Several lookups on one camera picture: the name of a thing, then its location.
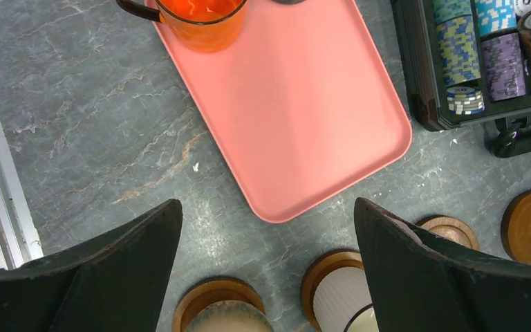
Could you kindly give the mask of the wooden coaster one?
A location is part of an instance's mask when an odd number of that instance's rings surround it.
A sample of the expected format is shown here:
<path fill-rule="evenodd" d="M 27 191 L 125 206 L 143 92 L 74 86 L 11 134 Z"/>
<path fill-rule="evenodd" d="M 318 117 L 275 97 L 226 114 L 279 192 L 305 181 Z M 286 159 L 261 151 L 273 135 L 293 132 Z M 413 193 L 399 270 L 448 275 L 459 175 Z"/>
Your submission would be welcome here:
<path fill-rule="evenodd" d="M 265 316 L 266 310 L 260 295 L 245 281 L 229 276 L 203 279 L 191 286 L 179 299 L 171 322 L 172 331 L 185 331 L 193 319 L 213 304 L 237 302 L 257 310 Z"/>

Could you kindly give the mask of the beige ceramic mug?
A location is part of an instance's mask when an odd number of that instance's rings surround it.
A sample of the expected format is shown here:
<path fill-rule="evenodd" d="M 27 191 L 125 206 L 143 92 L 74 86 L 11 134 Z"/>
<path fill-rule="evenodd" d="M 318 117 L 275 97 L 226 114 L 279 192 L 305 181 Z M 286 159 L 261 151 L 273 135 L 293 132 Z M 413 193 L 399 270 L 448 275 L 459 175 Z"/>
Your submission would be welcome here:
<path fill-rule="evenodd" d="M 185 331 L 268 332 L 273 331 L 273 328 L 255 306 L 242 301 L 225 300 L 204 308 L 186 326 Z"/>

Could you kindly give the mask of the cream mug dark handle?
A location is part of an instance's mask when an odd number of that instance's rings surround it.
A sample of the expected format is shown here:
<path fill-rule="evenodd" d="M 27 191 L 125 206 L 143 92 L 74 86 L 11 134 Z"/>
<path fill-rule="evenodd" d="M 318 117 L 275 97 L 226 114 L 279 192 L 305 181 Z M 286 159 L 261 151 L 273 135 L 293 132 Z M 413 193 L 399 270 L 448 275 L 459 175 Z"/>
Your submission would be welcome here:
<path fill-rule="evenodd" d="M 338 268 L 325 276 L 315 290 L 313 310 L 322 332 L 379 331 L 362 268 Z"/>

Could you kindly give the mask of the orange mug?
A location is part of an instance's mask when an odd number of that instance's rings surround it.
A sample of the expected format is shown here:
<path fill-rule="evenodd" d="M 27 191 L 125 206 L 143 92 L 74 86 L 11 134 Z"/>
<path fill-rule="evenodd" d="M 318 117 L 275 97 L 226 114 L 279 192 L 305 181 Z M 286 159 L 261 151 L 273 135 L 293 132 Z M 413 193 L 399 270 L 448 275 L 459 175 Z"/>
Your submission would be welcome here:
<path fill-rule="evenodd" d="M 118 1 L 124 11 L 168 26 L 187 48 L 215 53 L 231 46 L 241 34 L 246 1 L 154 1 L 152 8 L 135 1 Z"/>

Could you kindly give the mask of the wooden coaster three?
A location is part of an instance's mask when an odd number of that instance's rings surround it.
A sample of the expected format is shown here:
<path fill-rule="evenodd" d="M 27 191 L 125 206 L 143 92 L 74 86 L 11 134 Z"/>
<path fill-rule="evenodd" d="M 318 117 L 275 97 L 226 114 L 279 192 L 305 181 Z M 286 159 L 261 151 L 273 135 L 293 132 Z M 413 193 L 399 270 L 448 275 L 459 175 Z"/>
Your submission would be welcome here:
<path fill-rule="evenodd" d="M 481 249 L 473 229 L 460 219 L 443 215 L 430 216 L 416 225 L 467 248 L 477 251 Z"/>

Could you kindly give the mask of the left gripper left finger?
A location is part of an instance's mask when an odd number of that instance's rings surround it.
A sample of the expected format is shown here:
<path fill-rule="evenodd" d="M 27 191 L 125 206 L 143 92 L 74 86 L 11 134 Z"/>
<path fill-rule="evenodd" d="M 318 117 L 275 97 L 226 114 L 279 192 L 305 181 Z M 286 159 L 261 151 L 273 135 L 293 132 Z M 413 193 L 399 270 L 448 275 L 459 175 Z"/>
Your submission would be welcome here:
<path fill-rule="evenodd" d="M 16 269 L 0 269 L 0 331 L 154 331 L 183 224 L 170 199 Z"/>

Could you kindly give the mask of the wooden coaster two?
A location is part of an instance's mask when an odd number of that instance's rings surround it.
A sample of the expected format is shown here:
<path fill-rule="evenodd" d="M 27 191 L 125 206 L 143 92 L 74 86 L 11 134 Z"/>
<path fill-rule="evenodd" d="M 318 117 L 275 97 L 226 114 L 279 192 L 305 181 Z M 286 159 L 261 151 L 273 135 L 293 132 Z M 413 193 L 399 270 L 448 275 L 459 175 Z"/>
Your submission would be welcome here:
<path fill-rule="evenodd" d="M 331 250 L 314 260 L 302 278 L 300 287 L 302 311 L 316 331 L 321 331 L 321 328 L 314 312 L 315 291 L 327 275 L 334 270 L 345 267 L 363 269 L 363 263 L 358 251 L 347 248 Z"/>

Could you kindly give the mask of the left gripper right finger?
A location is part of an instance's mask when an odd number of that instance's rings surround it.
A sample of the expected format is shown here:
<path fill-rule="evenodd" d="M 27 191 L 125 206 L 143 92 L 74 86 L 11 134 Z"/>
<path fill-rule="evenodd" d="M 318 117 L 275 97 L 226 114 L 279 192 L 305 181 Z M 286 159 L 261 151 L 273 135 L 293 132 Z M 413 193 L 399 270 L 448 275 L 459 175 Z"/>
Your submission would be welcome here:
<path fill-rule="evenodd" d="M 354 225 L 381 331 L 531 331 L 531 266 L 472 250 L 358 198 Z"/>

